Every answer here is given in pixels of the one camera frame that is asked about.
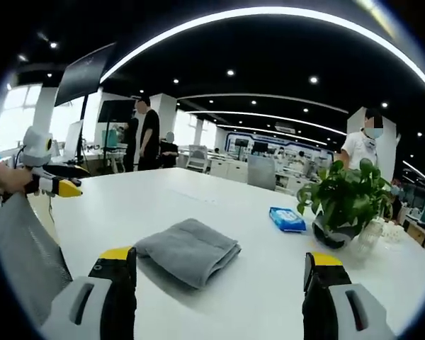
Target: ceiling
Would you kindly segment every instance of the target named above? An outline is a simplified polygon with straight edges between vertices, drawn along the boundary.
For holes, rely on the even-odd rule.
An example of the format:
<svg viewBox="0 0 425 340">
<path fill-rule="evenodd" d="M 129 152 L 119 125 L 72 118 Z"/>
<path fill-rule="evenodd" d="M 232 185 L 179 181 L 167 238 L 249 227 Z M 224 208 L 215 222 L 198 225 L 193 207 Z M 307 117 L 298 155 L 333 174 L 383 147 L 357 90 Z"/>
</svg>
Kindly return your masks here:
<svg viewBox="0 0 425 340">
<path fill-rule="evenodd" d="M 116 0 L 115 6 L 107 8 L 93 1 L 62 2 L 38 30 L 39 36 L 35 33 L 24 49 L 28 61 L 19 64 L 19 81 L 44 79 L 46 84 L 56 85 L 66 65 L 108 43 L 118 42 L 110 67 L 146 40 L 192 18 L 224 9 L 261 6 L 261 1 L 209 2 L 176 0 L 164 7 L 165 3 L 160 1 L 137 4 L 137 1 Z M 299 4 L 299 1 L 270 2 L 277 6 Z M 313 9 L 320 3 L 309 1 L 309 6 Z M 325 11 L 338 13 L 340 9 L 342 17 L 390 39 L 364 10 L 351 6 L 350 1 L 346 3 L 328 1 L 331 6 Z M 409 7 L 406 1 L 389 3 L 395 16 L 408 20 L 408 31 L 422 34 L 417 38 L 425 50 L 425 21 L 419 20 L 425 15 L 425 5 L 422 10 L 415 7 L 409 11 L 414 7 Z M 57 47 L 50 48 L 51 42 L 56 42 Z M 233 70 L 234 76 L 228 76 L 227 70 Z M 319 82 L 311 84 L 311 76 L 318 77 Z M 348 117 L 361 106 L 378 107 L 385 117 L 396 122 L 402 135 L 397 148 L 396 176 L 401 177 L 403 160 L 425 173 L 425 84 L 403 62 L 373 41 L 330 23 L 293 16 L 252 16 L 203 25 L 151 47 L 103 86 L 105 91 L 127 96 L 140 95 L 140 90 L 149 96 L 204 95 L 180 99 L 180 108 L 275 115 L 343 132 Z M 237 95 L 208 96 L 213 94 Z M 382 102 L 388 103 L 388 107 L 381 108 Z M 216 123 L 265 130 L 274 130 L 277 121 L 219 113 L 199 116 L 219 119 Z M 297 135 L 326 142 L 330 150 L 339 150 L 344 142 L 345 137 L 335 132 L 301 123 L 290 125 Z M 417 136 L 418 132 L 422 132 L 422 137 Z"/>
</svg>

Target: potted plant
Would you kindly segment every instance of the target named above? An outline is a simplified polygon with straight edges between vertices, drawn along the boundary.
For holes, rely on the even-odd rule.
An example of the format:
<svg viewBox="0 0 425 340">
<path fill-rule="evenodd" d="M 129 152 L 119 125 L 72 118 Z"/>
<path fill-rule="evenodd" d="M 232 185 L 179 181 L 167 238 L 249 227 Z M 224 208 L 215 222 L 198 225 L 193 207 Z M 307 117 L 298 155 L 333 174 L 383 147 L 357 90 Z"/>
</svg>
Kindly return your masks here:
<svg viewBox="0 0 425 340">
<path fill-rule="evenodd" d="M 360 170 L 345 170 L 335 161 L 329 171 L 318 171 L 321 183 L 309 183 L 297 192 L 297 211 L 306 206 L 317 215 L 313 222 L 315 237 L 333 249 L 346 246 L 370 221 L 384 214 L 392 215 L 390 185 L 369 159 L 362 159 Z"/>
</svg>

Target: folded towel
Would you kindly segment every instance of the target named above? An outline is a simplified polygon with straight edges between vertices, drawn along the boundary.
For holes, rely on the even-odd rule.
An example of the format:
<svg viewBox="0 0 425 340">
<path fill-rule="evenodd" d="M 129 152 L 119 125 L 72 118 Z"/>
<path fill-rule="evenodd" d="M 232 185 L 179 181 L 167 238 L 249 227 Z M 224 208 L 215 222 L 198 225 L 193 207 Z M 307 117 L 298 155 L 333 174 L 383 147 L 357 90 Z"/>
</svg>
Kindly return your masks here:
<svg viewBox="0 0 425 340">
<path fill-rule="evenodd" d="M 151 257 L 194 288 L 224 268 L 240 251 L 237 241 L 190 218 L 135 244 L 138 257 Z"/>
</svg>

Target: white table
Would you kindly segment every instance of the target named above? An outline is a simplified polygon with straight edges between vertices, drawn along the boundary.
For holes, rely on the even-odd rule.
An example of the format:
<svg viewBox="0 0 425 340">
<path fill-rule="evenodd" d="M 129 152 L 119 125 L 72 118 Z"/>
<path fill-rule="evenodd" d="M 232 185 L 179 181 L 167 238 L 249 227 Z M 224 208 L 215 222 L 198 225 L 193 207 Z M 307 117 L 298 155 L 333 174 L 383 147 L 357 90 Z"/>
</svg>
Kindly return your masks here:
<svg viewBox="0 0 425 340">
<path fill-rule="evenodd" d="M 153 281 L 139 268 L 136 339 L 303 339 L 305 253 L 329 251 L 316 243 L 311 230 L 284 234 L 273 225 L 269 208 L 294 208 L 294 197 L 184 169 L 87 178 L 82 190 L 81 197 L 57 197 L 52 204 L 74 278 L 88 275 L 105 250 L 134 244 L 188 217 L 242 246 L 228 268 L 195 292 Z M 306 221 L 313 217 L 306 209 Z M 396 334 L 425 299 L 425 251 L 405 236 L 393 250 L 379 242 L 363 266 L 346 250 L 335 253 L 351 280 L 385 306 Z"/>
</svg>

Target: blue package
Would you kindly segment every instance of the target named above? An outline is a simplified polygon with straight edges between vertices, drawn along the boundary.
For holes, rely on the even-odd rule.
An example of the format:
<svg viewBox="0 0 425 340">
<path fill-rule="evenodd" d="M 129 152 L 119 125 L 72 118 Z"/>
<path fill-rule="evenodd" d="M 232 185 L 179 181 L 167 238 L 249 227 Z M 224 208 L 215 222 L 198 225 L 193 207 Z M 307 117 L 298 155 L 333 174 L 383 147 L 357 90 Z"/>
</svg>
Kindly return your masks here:
<svg viewBox="0 0 425 340">
<path fill-rule="evenodd" d="M 304 220 L 291 209 L 271 207 L 269 216 L 271 216 L 277 228 L 283 232 L 304 232 L 307 230 Z"/>
</svg>

